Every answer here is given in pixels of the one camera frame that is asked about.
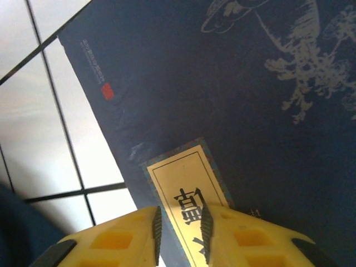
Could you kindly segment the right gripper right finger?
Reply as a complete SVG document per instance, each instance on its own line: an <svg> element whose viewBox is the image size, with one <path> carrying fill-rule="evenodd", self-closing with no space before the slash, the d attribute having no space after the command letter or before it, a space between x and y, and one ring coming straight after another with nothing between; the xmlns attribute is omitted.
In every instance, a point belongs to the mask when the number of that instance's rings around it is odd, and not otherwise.
<svg viewBox="0 0 356 267"><path fill-rule="evenodd" d="M336 266L304 234L233 209L204 205L201 234L208 266Z"/></svg>

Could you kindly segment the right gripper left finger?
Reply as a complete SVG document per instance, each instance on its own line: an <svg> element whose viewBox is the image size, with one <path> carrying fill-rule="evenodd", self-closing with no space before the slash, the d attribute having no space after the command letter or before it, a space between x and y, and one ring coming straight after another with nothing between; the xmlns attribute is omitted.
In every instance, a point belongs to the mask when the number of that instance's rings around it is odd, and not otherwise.
<svg viewBox="0 0 356 267"><path fill-rule="evenodd" d="M149 206L64 237L32 266L158 266L161 235L161 209Z"/></svg>

